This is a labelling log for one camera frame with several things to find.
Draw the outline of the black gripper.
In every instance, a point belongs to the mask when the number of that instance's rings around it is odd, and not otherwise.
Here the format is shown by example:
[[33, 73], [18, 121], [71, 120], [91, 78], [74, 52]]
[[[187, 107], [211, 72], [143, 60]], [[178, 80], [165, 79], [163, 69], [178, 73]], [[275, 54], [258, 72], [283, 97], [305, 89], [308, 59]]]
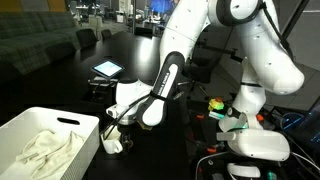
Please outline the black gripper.
[[131, 125], [119, 125], [118, 130], [121, 132], [121, 143], [132, 143], [132, 126]]

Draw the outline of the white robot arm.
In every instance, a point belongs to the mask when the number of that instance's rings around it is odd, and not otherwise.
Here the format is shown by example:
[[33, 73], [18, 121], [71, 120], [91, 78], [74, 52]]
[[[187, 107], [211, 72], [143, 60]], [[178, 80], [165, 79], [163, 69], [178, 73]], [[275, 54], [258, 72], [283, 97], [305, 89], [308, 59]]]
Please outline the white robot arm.
[[273, 0], [180, 0], [161, 37], [155, 82], [119, 81], [116, 103], [106, 113], [124, 121], [136, 119], [147, 127], [160, 124], [174, 81], [188, 64], [206, 69], [221, 60], [220, 53], [211, 59], [193, 57], [196, 42], [208, 26], [235, 28], [244, 52], [240, 90], [219, 121], [218, 138], [242, 156], [286, 160], [290, 147], [284, 135], [264, 129], [256, 118], [267, 91], [288, 95], [304, 83], [304, 74], [279, 33]]

